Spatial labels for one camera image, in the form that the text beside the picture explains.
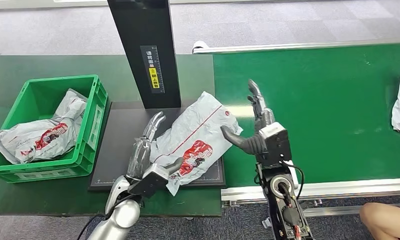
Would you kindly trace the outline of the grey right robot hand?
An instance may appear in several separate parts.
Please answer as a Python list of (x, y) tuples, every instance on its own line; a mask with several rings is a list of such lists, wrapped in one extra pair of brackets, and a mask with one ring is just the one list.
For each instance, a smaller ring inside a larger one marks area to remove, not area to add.
[(259, 155), (267, 151), (265, 140), (259, 134), (259, 131), (276, 120), (273, 111), (267, 107), (259, 86), (252, 79), (248, 80), (248, 89), (252, 93), (247, 99), (253, 107), (255, 134), (250, 137), (242, 137), (233, 133), (225, 125), (222, 125), (220, 130), (223, 137), (234, 146), (249, 155)]

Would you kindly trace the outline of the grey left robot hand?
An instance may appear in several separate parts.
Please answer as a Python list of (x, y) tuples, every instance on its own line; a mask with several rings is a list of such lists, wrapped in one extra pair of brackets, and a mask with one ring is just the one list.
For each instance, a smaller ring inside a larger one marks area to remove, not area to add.
[(161, 166), (150, 162), (152, 142), (160, 124), (166, 119), (162, 111), (156, 113), (147, 123), (142, 135), (135, 139), (132, 156), (129, 159), (126, 178), (141, 181), (150, 174), (156, 174), (160, 178), (169, 179), (169, 176), (178, 171), (184, 159), (177, 158), (173, 163)]

